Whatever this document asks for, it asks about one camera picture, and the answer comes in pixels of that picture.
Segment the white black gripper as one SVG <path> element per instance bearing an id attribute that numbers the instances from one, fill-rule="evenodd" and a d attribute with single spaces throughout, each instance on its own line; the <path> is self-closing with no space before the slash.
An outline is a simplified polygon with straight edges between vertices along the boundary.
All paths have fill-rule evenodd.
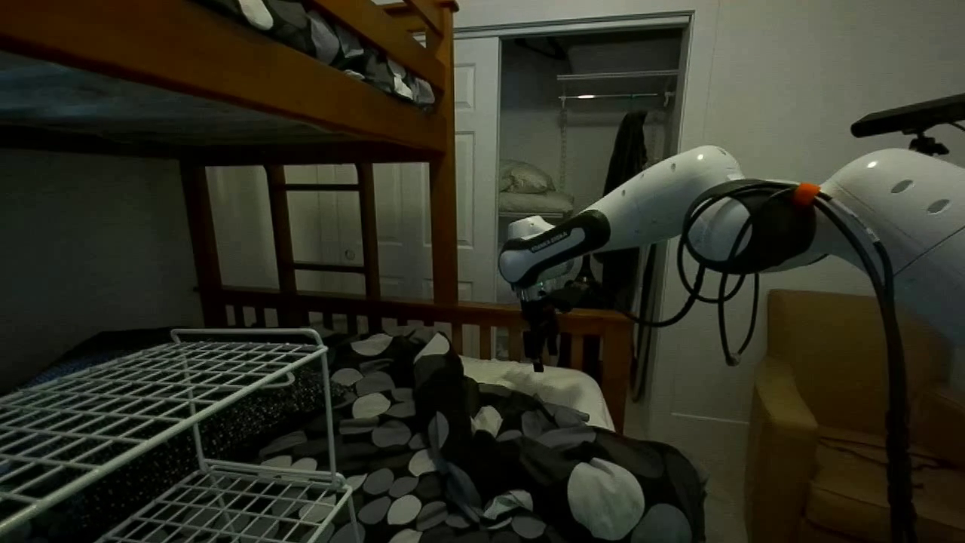
<path id="1" fill-rule="evenodd" d="M 524 355 L 535 364 L 551 364 L 558 355 L 558 310 L 542 305 L 542 334 L 539 334 L 539 305 L 553 291 L 572 270 L 580 257 L 601 249 L 608 242 L 608 220 L 603 214 L 572 214 L 559 223 L 549 223 L 539 214 L 511 220 L 505 226 L 505 242 L 497 249 L 497 270 L 505 286 L 514 289 L 524 321 Z"/>

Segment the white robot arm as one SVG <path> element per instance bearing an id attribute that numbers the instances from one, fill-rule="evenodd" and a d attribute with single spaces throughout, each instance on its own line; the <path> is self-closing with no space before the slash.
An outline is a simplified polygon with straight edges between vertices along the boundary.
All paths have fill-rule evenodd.
<path id="1" fill-rule="evenodd" d="M 723 273 L 784 270 L 838 257 L 892 280 L 902 310 L 952 350 L 965 342 L 965 169 L 908 147 L 861 153 L 825 182 L 743 179 L 700 144 L 667 157 L 559 223 L 524 216 L 497 252 L 521 300 L 542 300 L 572 258 L 677 237 Z"/>

